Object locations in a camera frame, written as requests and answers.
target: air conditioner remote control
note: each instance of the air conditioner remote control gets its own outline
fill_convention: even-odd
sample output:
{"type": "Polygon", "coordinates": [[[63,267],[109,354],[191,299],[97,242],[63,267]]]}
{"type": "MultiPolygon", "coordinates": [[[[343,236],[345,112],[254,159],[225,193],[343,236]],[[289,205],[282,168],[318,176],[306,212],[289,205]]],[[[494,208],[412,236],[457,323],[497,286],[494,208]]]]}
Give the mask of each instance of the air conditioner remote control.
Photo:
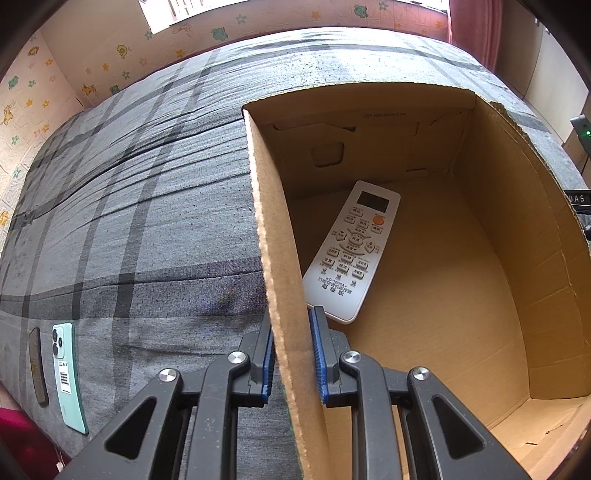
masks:
{"type": "Polygon", "coordinates": [[[306,303],[351,323],[378,268],[400,195],[359,180],[304,275],[306,303]]]}

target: bed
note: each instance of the bed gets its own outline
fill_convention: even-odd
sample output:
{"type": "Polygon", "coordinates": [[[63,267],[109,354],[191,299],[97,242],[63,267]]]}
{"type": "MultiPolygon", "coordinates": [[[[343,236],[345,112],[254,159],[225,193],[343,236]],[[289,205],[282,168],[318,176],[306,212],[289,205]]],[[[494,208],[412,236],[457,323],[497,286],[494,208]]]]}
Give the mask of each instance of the bed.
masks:
{"type": "MultiPolygon", "coordinates": [[[[0,260],[0,380],[76,455],[159,370],[204,368],[257,330],[266,308],[245,103],[346,82],[461,86],[504,105],[564,189],[586,188],[545,126],[467,53],[365,28],[317,28],[224,46],[156,72],[70,118],[27,175],[0,260]],[[50,403],[35,399],[34,327],[76,327],[89,427],[61,420],[51,349],[50,403]]],[[[278,372],[269,405],[239,417],[238,478],[301,478],[278,372]]]]}

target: green smartphone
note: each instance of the green smartphone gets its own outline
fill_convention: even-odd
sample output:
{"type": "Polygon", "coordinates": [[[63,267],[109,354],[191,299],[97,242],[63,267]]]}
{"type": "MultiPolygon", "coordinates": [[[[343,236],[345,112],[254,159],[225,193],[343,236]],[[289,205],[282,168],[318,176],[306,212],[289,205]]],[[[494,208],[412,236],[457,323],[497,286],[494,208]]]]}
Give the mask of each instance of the green smartphone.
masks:
{"type": "Polygon", "coordinates": [[[81,433],[88,433],[80,390],[76,376],[76,352],[74,351],[74,326],[58,323],[53,326],[53,367],[56,373],[57,398],[64,423],[81,433]]]}

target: barcode sticker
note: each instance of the barcode sticker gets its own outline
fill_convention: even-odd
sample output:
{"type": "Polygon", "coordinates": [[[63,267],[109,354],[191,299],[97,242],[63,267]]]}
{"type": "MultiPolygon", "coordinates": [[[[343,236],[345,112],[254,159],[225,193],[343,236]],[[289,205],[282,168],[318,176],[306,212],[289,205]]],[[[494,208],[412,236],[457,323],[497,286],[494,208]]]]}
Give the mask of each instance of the barcode sticker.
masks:
{"type": "Polygon", "coordinates": [[[58,361],[57,366],[60,373],[61,391],[72,395],[72,391],[70,389],[70,375],[68,374],[68,362],[60,360],[58,361]]]}

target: bird sticker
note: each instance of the bird sticker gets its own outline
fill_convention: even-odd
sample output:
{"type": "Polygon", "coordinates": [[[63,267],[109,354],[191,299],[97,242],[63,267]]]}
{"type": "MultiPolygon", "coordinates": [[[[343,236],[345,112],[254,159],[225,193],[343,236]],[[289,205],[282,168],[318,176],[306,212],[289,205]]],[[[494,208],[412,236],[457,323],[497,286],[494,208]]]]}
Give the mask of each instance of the bird sticker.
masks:
{"type": "Polygon", "coordinates": [[[10,109],[13,106],[14,106],[14,103],[11,103],[10,105],[7,105],[6,107],[4,107],[4,120],[2,121],[2,123],[4,125],[8,125],[8,122],[10,122],[10,120],[12,120],[14,118],[14,115],[10,111],[10,109]]]}
{"type": "Polygon", "coordinates": [[[121,58],[124,59],[125,56],[127,55],[127,53],[130,51],[130,49],[128,47],[126,47],[125,45],[118,45],[117,46],[117,52],[119,53],[119,55],[121,55],[121,58]]]}
{"type": "Polygon", "coordinates": [[[85,83],[83,83],[82,85],[82,91],[86,94],[86,96],[89,96],[91,93],[94,93],[96,95],[96,87],[94,85],[86,86],[85,83]]]}

